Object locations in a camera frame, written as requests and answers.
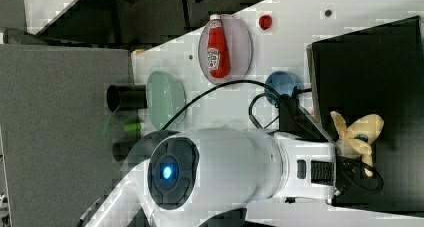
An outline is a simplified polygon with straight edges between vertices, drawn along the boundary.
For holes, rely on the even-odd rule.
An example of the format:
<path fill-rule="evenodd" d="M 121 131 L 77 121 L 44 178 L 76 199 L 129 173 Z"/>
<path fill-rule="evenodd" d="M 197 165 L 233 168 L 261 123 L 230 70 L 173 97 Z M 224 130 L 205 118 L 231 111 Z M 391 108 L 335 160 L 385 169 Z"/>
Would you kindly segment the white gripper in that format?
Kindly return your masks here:
<path fill-rule="evenodd" d="M 282 177 L 274 198 L 328 200 L 335 190 L 336 150 L 329 142 L 301 140 L 275 132 L 282 156 Z"/>

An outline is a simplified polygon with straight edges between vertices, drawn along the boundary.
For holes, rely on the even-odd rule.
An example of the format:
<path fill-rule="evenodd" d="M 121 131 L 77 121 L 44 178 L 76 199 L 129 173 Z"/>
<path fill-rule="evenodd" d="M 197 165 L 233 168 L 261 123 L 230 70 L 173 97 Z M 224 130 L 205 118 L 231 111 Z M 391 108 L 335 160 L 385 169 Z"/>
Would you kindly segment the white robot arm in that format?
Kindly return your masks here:
<path fill-rule="evenodd" d="M 78 227 L 242 227 L 247 206 L 270 198 L 328 200 L 336 147 L 262 129 L 155 131 L 129 151 L 119 182 Z"/>

